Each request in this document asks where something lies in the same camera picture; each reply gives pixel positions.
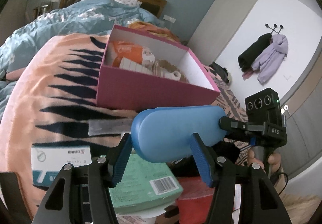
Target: metal screw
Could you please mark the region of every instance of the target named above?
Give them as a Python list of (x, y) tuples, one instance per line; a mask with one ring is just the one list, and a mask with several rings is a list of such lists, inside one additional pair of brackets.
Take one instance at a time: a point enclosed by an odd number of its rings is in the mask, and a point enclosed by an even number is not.
[(71, 169), (71, 164), (66, 164), (64, 166), (64, 170), (70, 170)]
[(260, 169), (260, 165), (257, 163), (252, 164), (253, 169)]
[(97, 159), (97, 162), (98, 163), (104, 163), (106, 161), (106, 158), (105, 157), (99, 157), (98, 159)]
[(222, 157), (222, 156), (219, 156), (217, 158), (217, 161), (220, 162), (220, 163), (225, 163), (226, 162), (226, 159), (224, 157)]

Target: black cable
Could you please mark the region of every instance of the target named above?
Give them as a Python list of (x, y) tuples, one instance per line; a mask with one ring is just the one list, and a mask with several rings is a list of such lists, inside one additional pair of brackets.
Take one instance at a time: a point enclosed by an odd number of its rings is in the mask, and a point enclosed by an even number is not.
[(279, 193), (279, 195), (280, 195), (280, 194), (282, 194), (282, 192), (284, 191), (284, 189), (285, 189), (285, 188), (286, 188), (286, 186), (287, 186), (287, 183), (289, 182), (289, 176), (288, 176), (285, 172), (280, 172), (280, 173), (278, 173), (278, 175), (284, 175), (284, 176), (286, 177), (285, 186), (284, 186), (284, 188), (281, 190), (281, 192)]

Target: lavender hoodie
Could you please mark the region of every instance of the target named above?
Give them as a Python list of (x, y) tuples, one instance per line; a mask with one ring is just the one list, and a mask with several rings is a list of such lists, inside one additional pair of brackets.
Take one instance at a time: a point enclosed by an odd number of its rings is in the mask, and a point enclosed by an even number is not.
[(260, 69), (257, 78), (260, 84), (264, 84), (274, 75), (289, 49), (286, 36), (276, 34), (272, 36), (272, 40), (273, 43), (264, 49), (252, 64), (254, 71)]

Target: coat rack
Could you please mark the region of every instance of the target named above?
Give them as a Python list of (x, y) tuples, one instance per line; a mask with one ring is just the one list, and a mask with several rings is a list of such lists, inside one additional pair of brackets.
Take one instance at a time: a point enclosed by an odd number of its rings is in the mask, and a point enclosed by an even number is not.
[(284, 29), (283, 25), (280, 25), (280, 30), (279, 30), (279, 32), (277, 32), (277, 31), (275, 30), (275, 29), (277, 28), (277, 25), (276, 25), (276, 24), (274, 24), (274, 29), (272, 29), (268, 24), (265, 24), (265, 26), (266, 26), (267, 28), (269, 28), (269, 29), (271, 29), (271, 30), (272, 30), (271, 34), (272, 34), (273, 32), (276, 32), (277, 34), (279, 34), (279, 33), (281, 32), (281, 30), (282, 30), (282, 29)]

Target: pink box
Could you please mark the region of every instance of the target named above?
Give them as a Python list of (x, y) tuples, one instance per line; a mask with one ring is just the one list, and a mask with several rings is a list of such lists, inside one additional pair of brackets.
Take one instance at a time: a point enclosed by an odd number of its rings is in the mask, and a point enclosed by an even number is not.
[[(105, 64), (110, 41), (126, 41), (147, 47), (156, 59), (179, 68), (189, 84), (138, 73)], [(147, 32), (115, 25), (99, 70), (98, 107), (142, 111), (156, 107), (211, 104), (220, 91), (195, 54), (187, 47)]]

